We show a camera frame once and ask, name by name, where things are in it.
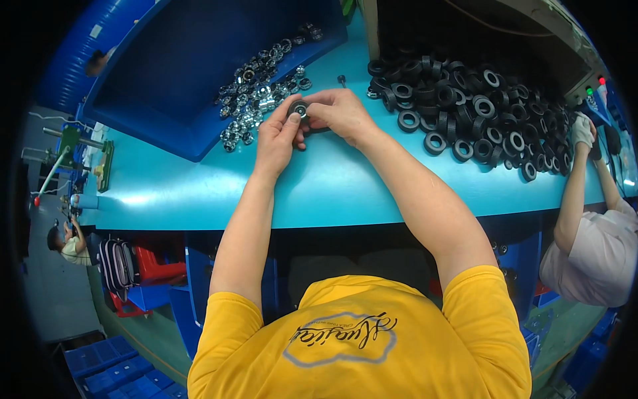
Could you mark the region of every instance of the blue tabletop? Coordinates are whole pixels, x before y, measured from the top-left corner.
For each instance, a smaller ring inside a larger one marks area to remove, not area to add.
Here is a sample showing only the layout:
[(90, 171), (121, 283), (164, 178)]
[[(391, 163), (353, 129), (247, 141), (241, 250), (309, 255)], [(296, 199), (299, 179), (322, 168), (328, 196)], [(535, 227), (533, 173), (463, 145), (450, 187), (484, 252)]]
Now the blue tabletop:
[[(438, 174), (476, 216), (560, 206), (567, 181), (561, 175), (541, 173), (526, 183), (517, 169), (499, 165), (491, 170), (474, 160), (460, 163), (449, 149), (438, 157), (427, 153), (422, 131), (404, 133), (397, 126), (396, 113), (389, 114), (380, 100), (365, 95), (369, 56), (359, 13), (348, 35), (348, 42), (306, 66), (313, 87), (305, 94), (338, 87), (337, 76), (345, 75), (348, 88), (360, 96), (378, 126)], [(233, 153), (226, 153), (218, 143), (200, 163), (193, 163), (113, 129), (106, 138), (115, 145), (110, 188), (100, 194), (99, 209), (85, 210), (81, 219), (82, 224), (99, 229), (224, 229), (255, 164), (256, 143), (239, 143)], [(273, 228), (403, 221), (392, 195), (360, 152), (333, 132), (306, 140), (308, 148), (293, 153), (275, 188)], [(633, 159), (630, 168), (636, 170)], [(94, 192), (94, 187), (91, 175), (85, 192)], [(627, 195), (636, 192), (635, 186), (625, 186)], [(595, 167), (589, 162), (585, 201), (603, 200)]]

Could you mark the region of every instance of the shirt logo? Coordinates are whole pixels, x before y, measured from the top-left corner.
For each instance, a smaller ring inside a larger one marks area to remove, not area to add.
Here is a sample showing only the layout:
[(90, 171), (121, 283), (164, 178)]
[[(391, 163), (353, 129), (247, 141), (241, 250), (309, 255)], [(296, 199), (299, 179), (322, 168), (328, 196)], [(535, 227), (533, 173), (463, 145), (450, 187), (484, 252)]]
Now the shirt logo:
[(383, 363), (397, 342), (397, 319), (341, 312), (319, 317), (297, 328), (283, 357), (303, 368), (336, 361)]

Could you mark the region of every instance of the person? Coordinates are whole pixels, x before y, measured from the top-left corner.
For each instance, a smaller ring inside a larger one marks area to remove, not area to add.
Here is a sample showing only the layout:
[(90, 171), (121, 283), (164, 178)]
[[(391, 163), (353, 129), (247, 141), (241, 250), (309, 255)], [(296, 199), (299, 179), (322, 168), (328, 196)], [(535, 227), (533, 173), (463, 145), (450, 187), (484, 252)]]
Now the person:
[(82, 233), (75, 215), (71, 216), (71, 224), (75, 227), (77, 235), (73, 234), (73, 229), (64, 222), (64, 234), (61, 238), (57, 226), (53, 226), (47, 234), (47, 246), (49, 250), (57, 251), (69, 262), (77, 265), (92, 266), (99, 264), (98, 254), (100, 252), (101, 238), (95, 234), (89, 234), (87, 240)]
[(84, 66), (84, 73), (87, 77), (100, 76), (116, 48), (117, 46), (112, 47), (106, 54), (102, 53), (101, 50), (95, 50)]
[[(379, 129), (349, 89), (304, 98), (309, 126), (300, 127), (297, 113), (286, 118), (299, 99), (289, 96), (259, 127), (255, 166), (212, 269), (189, 398), (529, 398), (516, 311), (468, 207)], [(330, 128), (372, 163), (436, 260), (442, 310), (405, 283), (343, 275), (312, 283), (296, 311), (264, 326), (274, 187), (291, 144), (306, 148), (309, 127)]]
[(607, 204), (604, 214), (584, 212), (585, 170), (596, 127), (579, 114), (572, 127), (574, 164), (540, 280), (568, 301), (616, 307), (629, 299), (638, 259), (638, 216), (618, 193), (605, 160), (594, 161)]

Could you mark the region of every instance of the black hair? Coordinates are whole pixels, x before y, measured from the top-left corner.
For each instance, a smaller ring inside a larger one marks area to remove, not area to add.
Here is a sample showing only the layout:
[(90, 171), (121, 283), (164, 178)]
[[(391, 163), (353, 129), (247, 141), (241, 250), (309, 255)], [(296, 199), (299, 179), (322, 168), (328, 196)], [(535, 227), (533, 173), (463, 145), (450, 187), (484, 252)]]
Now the black hair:
[(51, 227), (47, 234), (47, 245), (50, 250), (60, 252), (60, 248), (58, 248), (56, 243), (57, 233), (57, 227)]
[(91, 56), (91, 58), (89, 58), (88, 61), (86, 61), (86, 65), (84, 66), (84, 73), (86, 73), (87, 76), (90, 74), (93, 68), (97, 67), (98, 60), (102, 57), (104, 57), (104, 53), (102, 53), (101, 50), (95, 50), (93, 52), (93, 55)]

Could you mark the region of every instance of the white sticker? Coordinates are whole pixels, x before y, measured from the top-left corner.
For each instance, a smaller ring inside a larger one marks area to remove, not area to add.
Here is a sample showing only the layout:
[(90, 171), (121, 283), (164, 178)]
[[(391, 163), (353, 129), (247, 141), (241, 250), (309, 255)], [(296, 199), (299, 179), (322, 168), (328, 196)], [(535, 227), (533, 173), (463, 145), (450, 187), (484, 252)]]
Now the white sticker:
[(91, 29), (91, 33), (89, 33), (89, 36), (94, 39), (97, 39), (100, 32), (102, 32), (102, 27), (100, 25), (95, 24), (93, 29)]

